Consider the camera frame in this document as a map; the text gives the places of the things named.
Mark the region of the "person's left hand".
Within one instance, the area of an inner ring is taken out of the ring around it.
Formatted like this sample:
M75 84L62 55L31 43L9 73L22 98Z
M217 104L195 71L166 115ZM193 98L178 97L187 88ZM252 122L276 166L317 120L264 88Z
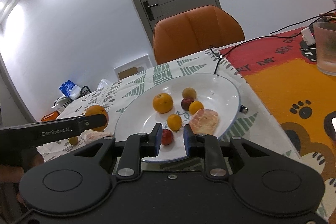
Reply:
M25 172L45 161L36 148L23 151L1 151L1 207L17 203L15 184Z

